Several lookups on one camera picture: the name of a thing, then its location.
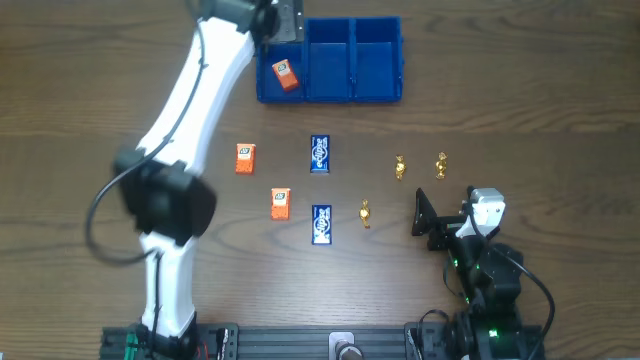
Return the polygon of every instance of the blue plastic bin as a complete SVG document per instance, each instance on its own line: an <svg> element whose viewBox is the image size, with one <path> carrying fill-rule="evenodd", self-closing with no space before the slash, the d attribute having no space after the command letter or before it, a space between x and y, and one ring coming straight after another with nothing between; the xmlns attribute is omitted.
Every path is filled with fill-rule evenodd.
<svg viewBox="0 0 640 360"><path fill-rule="evenodd" d="M258 50L256 92L263 103L393 102L402 98L399 17L306 19L301 43ZM288 59L300 87L284 92L271 65Z"/></svg>

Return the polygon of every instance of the wooden surface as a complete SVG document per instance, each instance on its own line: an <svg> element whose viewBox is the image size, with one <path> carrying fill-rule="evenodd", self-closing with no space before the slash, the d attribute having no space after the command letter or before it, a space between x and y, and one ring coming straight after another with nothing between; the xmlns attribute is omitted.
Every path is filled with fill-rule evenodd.
<svg viewBox="0 0 640 360"><path fill-rule="evenodd" d="M242 75L209 150L219 207L196 256L201 320L241 325L403 324L464 308L445 255L409 234L414 193L455 214L468 184L498 188L497 240L555 297L551 359L640 356L640 4L637 0L307 0L307 16L403 18L397 105L265 106ZM180 1L0 1L0 352L95 359L102 326L145 303L143 266L91 258L81 224L115 151L134 146L180 71L191 24ZM332 173L308 171L309 136L332 136ZM234 175L236 143L255 176ZM438 152L449 155L437 182ZM404 154L405 179L394 179ZM272 187L292 189L288 223ZM358 218L369 199L372 229ZM335 243L310 245L311 205L334 209ZM139 251L120 199L100 241ZM522 278L518 304L547 302Z"/></svg>

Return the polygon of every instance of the tic tac logo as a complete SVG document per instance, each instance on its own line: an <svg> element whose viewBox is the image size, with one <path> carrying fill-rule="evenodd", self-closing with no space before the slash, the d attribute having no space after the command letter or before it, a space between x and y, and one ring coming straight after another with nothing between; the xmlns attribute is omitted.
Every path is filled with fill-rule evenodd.
<svg viewBox="0 0 640 360"><path fill-rule="evenodd" d="M331 209L318 209L318 217L313 222L313 227L316 229L316 232L325 234L328 237L327 233L331 229Z"/></svg>
<svg viewBox="0 0 640 360"><path fill-rule="evenodd" d="M316 166L319 168L322 167L322 163L327 158L327 155L329 155L329 152L327 151L327 147L328 147L328 139L326 137L322 139L318 139L318 141L316 142L316 146L313 147L313 152L312 152L313 161L316 162Z"/></svg>

